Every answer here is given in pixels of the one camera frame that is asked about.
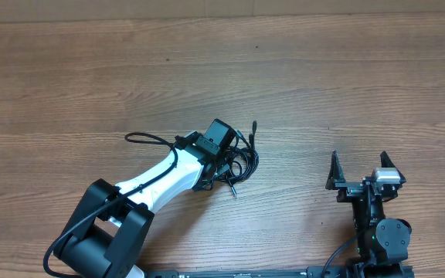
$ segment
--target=wood grain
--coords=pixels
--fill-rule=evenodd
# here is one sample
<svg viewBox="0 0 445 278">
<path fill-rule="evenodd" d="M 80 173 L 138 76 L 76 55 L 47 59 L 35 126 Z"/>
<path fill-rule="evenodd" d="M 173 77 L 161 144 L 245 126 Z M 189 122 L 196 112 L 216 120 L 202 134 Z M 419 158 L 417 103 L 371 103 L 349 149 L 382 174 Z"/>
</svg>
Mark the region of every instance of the wood grain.
<svg viewBox="0 0 445 278">
<path fill-rule="evenodd" d="M 354 181 L 386 150 L 408 179 L 386 214 L 413 227 L 417 277 L 445 276 L 445 14 L 404 14 L 0 25 L 0 277 L 45 277 L 87 186 L 166 155 L 124 134 L 173 140 L 216 117 L 258 121 L 259 169 L 238 198 L 169 202 L 141 267 L 321 265 L 354 232 L 324 189 L 331 152 Z"/>
</svg>

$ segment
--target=wall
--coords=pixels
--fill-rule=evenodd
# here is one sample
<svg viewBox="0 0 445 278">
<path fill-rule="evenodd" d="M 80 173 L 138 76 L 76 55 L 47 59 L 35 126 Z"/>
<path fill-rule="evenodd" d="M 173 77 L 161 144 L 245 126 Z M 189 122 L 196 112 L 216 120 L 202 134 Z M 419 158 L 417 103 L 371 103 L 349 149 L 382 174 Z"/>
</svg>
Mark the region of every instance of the wall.
<svg viewBox="0 0 445 278">
<path fill-rule="evenodd" d="M 0 22 L 445 12 L 445 0 L 0 0 Z"/>
</svg>

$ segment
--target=white arm segment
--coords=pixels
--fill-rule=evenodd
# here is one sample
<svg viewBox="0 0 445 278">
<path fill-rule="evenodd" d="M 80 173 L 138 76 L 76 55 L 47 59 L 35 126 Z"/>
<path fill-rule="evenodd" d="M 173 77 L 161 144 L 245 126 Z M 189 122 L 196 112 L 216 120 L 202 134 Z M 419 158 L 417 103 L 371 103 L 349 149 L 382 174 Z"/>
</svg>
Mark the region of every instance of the white arm segment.
<svg viewBox="0 0 445 278">
<path fill-rule="evenodd" d="M 128 197 L 131 201 L 137 204 L 144 203 L 151 212 L 156 213 L 176 195 L 184 190 L 191 189 L 195 185 L 200 178 L 203 166 L 198 162 L 196 157 L 187 151 L 177 149 L 176 152 L 178 153 L 178 163 L 176 167 L 167 173 L 166 176 L 149 185 L 141 192 Z M 139 185 L 157 177 L 168 169 L 174 160 L 175 154 L 170 151 L 167 158 L 161 161 L 161 163 L 136 178 L 117 183 L 116 186 L 121 188 L 120 193 L 122 194 L 129 192 Z M 111 217 L 110 221 L 118 227 L 121 226 L 121 222 L 113 217 Z"/>
</svg>

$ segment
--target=wooden table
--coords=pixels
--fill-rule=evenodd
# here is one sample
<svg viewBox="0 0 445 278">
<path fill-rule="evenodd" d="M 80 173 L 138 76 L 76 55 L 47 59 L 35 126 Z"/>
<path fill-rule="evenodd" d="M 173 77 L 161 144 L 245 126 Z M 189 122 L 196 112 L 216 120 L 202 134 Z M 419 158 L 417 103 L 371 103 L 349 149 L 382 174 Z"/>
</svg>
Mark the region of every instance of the wooden table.
<svg viewBox="0 0 445 278">
<path fill-rule="evenodd" d="M 408 180 L 385 207 L 413 226 L 408 264 L 445 276 L 445 13 L 433 13 L 0 25 L 0 277 L 46 277 L 42 255 L 89 184 L 167 154 L 127 132 L 173 141 L 214 118 L 244 134 L 258 121 L 259 168 L 238 198 L 218 186 L 169 202 L 141 267 L 324 264 L 354 234 L 351 206 L 324 189 L 331 152 L 359 181 L 386 150 Z"/>
</svg>

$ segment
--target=wooden tabletop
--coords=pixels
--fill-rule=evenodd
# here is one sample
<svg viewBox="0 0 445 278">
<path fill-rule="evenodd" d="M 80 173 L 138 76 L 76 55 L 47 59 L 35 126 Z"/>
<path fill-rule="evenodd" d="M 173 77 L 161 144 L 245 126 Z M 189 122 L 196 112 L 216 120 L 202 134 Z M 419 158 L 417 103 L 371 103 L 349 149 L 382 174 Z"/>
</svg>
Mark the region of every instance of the wooden tabletop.
<svg viewBox="0 0 445 278">
<path fill-rule="evenodd" d="M 432 13 L 0 25 L 0 277 L 46 277 L 90 183 L 167 154 L 127 132 L 173 141 L 214 118 L 244 134 L 258 121 L 259 168 L 238 198 L 218 185 L 169 202 L 142 268 L 323 265 L 354 234 L 351 206 L 324 189 L 332 151 L 360 181 L 386 150 L 408 181 L 385 205 L 413 227 L 407 264 L 445 276 L 445 13 Z"/>
</svg>

